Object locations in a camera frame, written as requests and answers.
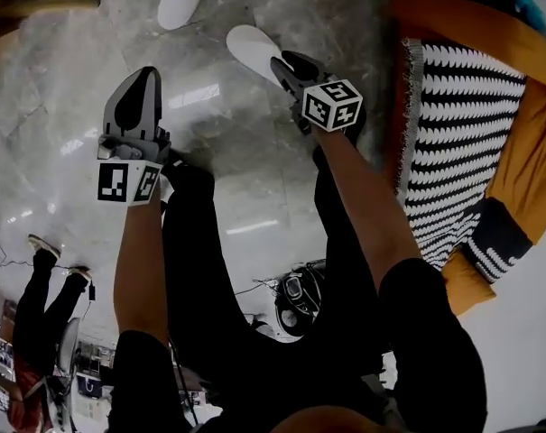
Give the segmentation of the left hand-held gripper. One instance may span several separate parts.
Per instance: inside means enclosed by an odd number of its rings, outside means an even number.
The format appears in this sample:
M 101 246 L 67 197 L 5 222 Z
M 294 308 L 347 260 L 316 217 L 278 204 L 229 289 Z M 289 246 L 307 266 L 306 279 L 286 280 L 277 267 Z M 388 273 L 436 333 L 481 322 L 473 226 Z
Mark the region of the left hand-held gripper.
M 150 203 L 171 148 L 170 134 L 158 127 L 161 119 L 162 77 L 157 68 L 146 66 L 123 80 L 105 104 L 97 201 Z

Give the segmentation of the person's left forearm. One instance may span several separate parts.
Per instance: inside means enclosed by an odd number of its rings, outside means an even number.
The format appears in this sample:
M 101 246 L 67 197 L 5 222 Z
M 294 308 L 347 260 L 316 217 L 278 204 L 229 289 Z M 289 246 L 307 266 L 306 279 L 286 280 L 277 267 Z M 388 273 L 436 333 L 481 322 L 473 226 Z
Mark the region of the person's left forearm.
M 159 191 L 154 191 L 148 204 L 129 207 L 126 211 L 116 262 L 113 302 L 121 333 L 143 332 L 168 345 Z

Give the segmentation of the large orange cushion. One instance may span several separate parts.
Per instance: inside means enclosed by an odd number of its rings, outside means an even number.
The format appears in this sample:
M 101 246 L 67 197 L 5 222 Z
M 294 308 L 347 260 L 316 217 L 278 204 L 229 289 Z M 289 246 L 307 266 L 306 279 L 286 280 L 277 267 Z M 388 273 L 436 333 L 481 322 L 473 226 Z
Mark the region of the large orange cushion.
M 502 202 L 532 244 L 546 232 L 546 86 L 530 78 L 486 196 Z

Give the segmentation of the person's left black shoe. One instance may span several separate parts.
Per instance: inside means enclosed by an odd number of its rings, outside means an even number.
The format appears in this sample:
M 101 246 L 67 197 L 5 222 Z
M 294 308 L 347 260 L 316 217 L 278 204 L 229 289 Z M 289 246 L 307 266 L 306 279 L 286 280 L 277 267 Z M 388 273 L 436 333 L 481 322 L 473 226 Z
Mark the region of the person's left black shoe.
M 214 194 L 215 179 L 208 171 L 189 163 L 180 153 L 170 148 L 161 175 L 174 190 Z

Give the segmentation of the person's right black shoe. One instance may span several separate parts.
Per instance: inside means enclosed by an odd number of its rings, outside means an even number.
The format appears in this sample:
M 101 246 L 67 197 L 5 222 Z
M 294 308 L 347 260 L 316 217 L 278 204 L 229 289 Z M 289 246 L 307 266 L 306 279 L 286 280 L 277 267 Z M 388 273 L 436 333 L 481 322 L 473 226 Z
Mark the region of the person's right black shoe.
M 352 125 L 343 129 L 343 134 L 355 148 L 357 147 L 360 134 L 366 127 L 366 121 L 366 109 L 361 106 L 356 121 Z

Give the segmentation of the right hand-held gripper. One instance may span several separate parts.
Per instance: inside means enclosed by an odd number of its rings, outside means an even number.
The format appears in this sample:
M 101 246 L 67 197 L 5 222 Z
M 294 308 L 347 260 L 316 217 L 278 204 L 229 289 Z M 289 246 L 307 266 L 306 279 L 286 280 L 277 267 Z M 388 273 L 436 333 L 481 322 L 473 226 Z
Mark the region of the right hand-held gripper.
M 281 87 L 299 101 L 297 116 L 307 124 L 335 132 L 356 122 L 361 94 L 346 79 L 330 81 L 333 75 L 320 61 L 296 51 L 282 51 L 282 59 L 272 57 L 270 66 Z

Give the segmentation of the black white striped blanket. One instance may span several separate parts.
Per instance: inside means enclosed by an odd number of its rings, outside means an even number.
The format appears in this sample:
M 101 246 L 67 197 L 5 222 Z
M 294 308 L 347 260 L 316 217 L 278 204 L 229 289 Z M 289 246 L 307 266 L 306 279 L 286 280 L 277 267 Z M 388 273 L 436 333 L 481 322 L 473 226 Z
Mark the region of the black white striped blanket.
M 527 78 L 455 43 L 406 39 L 403 47 L 409 92 L 394 177 L 397 198 L 425 261 L 442 269 L 462 247 L 493 283 L 521 256 L 501 256 L 474 235 Z

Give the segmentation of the person's black shoe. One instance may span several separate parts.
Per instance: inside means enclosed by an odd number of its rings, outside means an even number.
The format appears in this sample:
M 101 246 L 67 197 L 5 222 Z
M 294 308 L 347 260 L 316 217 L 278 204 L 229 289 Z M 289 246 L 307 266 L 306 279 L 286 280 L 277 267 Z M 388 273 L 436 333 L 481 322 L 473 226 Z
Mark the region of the person's black shoe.
M 357 147 L 360 134 L 366 127 L 366 121 L 366 109 L 361 106 L 356 121 L 352 125 L 343 129 L 343 134 L 355 148 Z
M 170 148 L 161 175 L 174 190 L 214 194 L 215 179 L 208 171 L 189 163 L 180 153 Z

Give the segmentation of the person's black trousers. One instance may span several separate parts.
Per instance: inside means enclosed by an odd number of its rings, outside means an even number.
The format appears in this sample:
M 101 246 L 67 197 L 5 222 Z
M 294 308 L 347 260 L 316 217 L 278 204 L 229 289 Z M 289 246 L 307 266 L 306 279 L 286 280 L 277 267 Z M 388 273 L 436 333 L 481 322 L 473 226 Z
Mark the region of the person's black trousers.
M 366 328 L 369 341 L 354 358 L 363 381 L 382 367 L 385 344 L 377 293 L 369 266 L 347 217 L 321 151 L 313 155 L 319 174 L 315 204 L 328 237 L 326 277 L 319 314 L 300 340 L 281 343 L 253 330 L 237 302 L 229 279 L 217 227 L 213 195 L 174 190 L 167 202 L 162 226 L 169 330 L 180 362 L 216 395 L 225 384 L 223 364 L 210 367 L 198 354 L 214 344 L 247 344 L 250 333 L 289 346 L 289 355 L 325 349 L 346 341 L 350 329 Z

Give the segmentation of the person's black shirt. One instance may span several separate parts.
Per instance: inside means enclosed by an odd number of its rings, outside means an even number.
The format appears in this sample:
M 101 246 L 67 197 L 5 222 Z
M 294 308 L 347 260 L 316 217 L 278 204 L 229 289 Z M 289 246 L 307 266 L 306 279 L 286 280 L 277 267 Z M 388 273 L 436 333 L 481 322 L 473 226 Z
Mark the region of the person's black shirt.
M 452 313 L 441 274 L 421 259 L 396 264 L 381 283 L 379 306 L 396 360 L 393 398 L 411 433 L 483 433 L 486 382 L 479 354 Z M 369 341 L 350 329 L 342 344 L 289 355 L 289 346 L 250 333 L 247 344 L 214 344 L 198 354 L 223 364 L 222 411 L 199 428 L 186 420 L 168 348 L 153 336 L 125 331 L 113 367 L 108 433 L 272 433 L 299 414 L 353 413 L 384 421 L 384 405 L 353 360 Z

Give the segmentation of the orange sofa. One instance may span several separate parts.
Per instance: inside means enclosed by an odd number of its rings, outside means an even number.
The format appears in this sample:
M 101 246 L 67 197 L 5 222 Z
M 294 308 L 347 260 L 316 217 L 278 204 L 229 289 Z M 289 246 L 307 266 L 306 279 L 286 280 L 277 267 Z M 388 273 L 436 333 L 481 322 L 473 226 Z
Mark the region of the orange sofa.
M 386 139 L 384 171 L 395 191 L 394 177 L 401 158 L 404 130 L 402 114 L 409 92 L 403 41 L 451 42 L 482 51 L 520 71 L 527 80 L 532 78 L 546 86 L 546 37 L 511 15 L 469 0 L 390 0 L 389 8 L 399 32 L 394 47 L 395 99 Z M 535 246 L 504 204 L 487 196 L 474 237 L 482 246 L 496 248 L 501 256 L 520 254 L 517 263 Z

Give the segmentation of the person's right forearm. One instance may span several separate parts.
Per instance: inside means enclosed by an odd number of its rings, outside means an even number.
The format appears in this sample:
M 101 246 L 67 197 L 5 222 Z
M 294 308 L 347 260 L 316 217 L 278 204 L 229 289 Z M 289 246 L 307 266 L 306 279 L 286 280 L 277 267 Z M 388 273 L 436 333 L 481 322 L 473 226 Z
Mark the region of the person's right forearm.
M 387 181 L 343 133 L 316 128 L 313 135 L 379 290 L 384 276 L 397 263 L 421 256 L 409 222 Z

